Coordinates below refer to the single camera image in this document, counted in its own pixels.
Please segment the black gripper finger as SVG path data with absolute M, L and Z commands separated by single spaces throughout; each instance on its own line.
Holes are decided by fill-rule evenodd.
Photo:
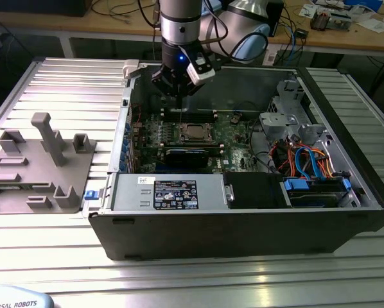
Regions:
M 182 108 L 181 81 L 181 74 L 169 67 L 160 67 L 157 72 L 152 74 L 152 83 L 163 94 L 174 99 L 177 108 Z
M 179 108 L 182 108 L 182 102 L 184 98 L 192 96 L 201 87 L 201 85 L 195 85 L 193 82 L 182 83 L 179 85 Z

